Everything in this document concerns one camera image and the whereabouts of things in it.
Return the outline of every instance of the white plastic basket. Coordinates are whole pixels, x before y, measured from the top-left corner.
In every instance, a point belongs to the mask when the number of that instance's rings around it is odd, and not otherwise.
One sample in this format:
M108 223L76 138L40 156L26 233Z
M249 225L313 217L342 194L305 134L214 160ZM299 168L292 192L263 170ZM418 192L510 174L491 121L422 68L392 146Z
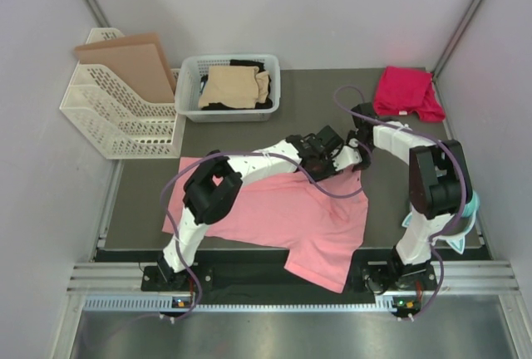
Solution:
M210 66L228 66L230 60L252 60L264 63L264 69L269 71L270 93L272 108L267 110L232 110L232 111L202 111L198 107L200 100L200 81L203 75L209 73ZM180 78L175 91L175 109L178 114L187 116L194 122L242 122L268 120L279 108L281 99L281 71L276 56L269 54L231 54L219 56L189 57L180 68Z
M87 42L121 36L115 28L94 28ZM172 71L177 77L179 70ZM106 66L78 64L60 110L107 159L180 155L185 118L174 104L144 101Z

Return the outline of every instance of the dark gray mat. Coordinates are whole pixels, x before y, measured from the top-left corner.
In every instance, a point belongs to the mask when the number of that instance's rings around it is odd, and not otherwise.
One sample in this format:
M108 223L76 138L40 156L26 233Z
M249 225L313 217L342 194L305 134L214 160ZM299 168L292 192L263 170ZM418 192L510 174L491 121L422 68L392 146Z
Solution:
M266 122L195 124L187 121L183 156L201 157L211 150L256 150L288 135L306 135L330 125L342 137L352 128L352 118L334 104L332 93L339 86L360 86L367 100L377 88L382 69L282 71L281 106ZM342 102L360 102L355 91L343 92ZM443 124L420 122L417 116L402 117L412 129L445 138ZM169 241L163 234L164 215L160 190L177 172L178 160L127 160L107 234L106 249L159 249ZM401 238L401 222L408 212L408 168L381 150L362 172L362 186L369 198L363 247L390 248ZM480 247L476 233L466 246ZM206 238L201 248L253 248L252 244Z

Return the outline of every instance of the cardboard sheet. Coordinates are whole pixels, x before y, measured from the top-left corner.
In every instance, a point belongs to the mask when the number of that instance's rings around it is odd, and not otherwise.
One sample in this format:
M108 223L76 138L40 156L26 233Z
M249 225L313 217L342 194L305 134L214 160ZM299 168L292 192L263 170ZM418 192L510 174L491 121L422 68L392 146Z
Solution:
M137 35L129 35L128 37L118 37L117 39L109 39L107 41L89 43L87 45L75 47L74 52L77 55L78 52L83 50L106 49L108 47L138 46L147 45L150 43L153 43L157 48L160 63L165 69L165 74L168 78L168 82L170 83L170 87L172 91L175 91L176 81L174 75L172 74L170 64L168 63L168 60L166 60L165 51L163 50L163 47L160 44L159 34L156 32L140 33Z
M165 69L154 44L75 51L81 64L108 66L142 99L150 103L173 103Z

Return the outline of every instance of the magenta cloth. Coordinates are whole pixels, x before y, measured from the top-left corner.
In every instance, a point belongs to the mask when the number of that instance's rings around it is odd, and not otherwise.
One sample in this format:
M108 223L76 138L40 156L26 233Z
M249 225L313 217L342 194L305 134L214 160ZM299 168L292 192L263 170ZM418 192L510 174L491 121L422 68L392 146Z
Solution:
M436 101L430 72L388 66L382 73L373 102L380 116L416 112L426 122L441 122L446 113Z
M197 159L181 158L180 170ZM169 210L179 224L186 175L175 184ZM335 194L361 187L360 172L346 170L319 182ZM320 193L301 173L275 175L242 188L231 212L207 236L288 248L286 270L335 293L346 282L352 253L362 244L367 197L332 199ZM163 231L173 233L168 218Z

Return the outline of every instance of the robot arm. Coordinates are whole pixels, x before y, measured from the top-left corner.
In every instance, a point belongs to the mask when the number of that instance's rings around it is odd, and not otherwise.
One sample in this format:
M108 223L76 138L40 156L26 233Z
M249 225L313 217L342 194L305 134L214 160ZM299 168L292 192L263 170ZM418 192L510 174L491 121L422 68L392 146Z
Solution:
M356 148L345 145L334 130L326 126L317 135L291 135L276 145L254 153L261 156L222 156L200 164L185 184L184 208L179 238L174 236L158 262L163 277L170 281L185 269L177 253L190 266L207 229L231 210L243 186L269 176L293 173L300 164L316 181L335 175L362 162ZM283 155L293 163L275 157ZM219 184L214 177L223 178Z
M353 110L377 118L371 103ZM388 261L389 278L394 283L411 283L412 278L426 272L431 260L429 237L445 226L445 222L436 217L455 214L460 206L461 188L453 165L433 141L405 132L408 128L400 122L389 121L396 127L390 128L353 119L355 130L347 137L347 144L327 126L317 135L292 135L274 146L256 151L264 154L261 156L219 157L199 165L185 184L179 239L172 238L158 262L163 277L170 281L185 268L177 254L178 245L187 264L194 262L195 252L207 229L229 213L242 186L296 171L294 164L272 157L272 154L287 156L319 181L347 167L365 169L370 165L371 153L358 151L358 141L369 150L389 151L409 166L409 195L414 209L410 226ZM461 145L454 140L443 143L461 165L466 181L466 201L469 201L472 188ZM215 184L214 177L223 179Z
M372 103L363 103L352 109L358 114L376 119ZM408 165L409 198L413 207L412 218L402 239L393 248L387 263L388 277L392 283L411 284L430 266L429 238L443 230L447 221L460 207L461 187L454 166L441 147L432 140L407 133L407 125L389 120L385 125L353 117L355 130L348 139L356 139L370 149L390 152ZM461 144L456 140L442 143L456 158L465 180L465 201L470 202L471 187L466 159ZM371 158L362 155L362 166L368 167Z

